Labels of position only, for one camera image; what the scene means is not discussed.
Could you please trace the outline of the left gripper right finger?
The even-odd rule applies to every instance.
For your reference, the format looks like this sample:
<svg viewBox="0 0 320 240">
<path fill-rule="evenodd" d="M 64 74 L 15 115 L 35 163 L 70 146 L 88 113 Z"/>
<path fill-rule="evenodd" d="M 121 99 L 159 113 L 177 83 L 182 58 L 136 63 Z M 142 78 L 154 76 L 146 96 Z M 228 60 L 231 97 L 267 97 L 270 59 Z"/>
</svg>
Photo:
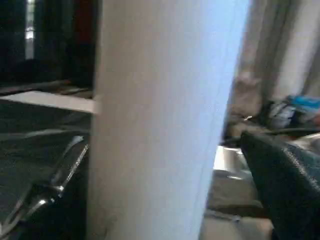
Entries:
<svg viewBox="0 0 320 240">
<path fill-rule="evenodd" d="M 320 238 L 320 157 L 284 140 L 245 131 L 240 149 L 280 240 Z"/>
</svg>

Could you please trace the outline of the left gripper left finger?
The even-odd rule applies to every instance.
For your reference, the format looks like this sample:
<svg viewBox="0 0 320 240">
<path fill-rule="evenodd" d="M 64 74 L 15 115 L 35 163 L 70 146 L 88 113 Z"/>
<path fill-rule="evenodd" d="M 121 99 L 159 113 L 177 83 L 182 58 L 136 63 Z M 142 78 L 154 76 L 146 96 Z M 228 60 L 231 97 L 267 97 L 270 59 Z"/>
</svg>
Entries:
<svg viewBox="0 0 320 240">
<path fill-rule="evenodd" d="M 24 199 L 22 240 L 82 240 L 86 234 L 89 144 L 68 147 Z"/>
</svg>

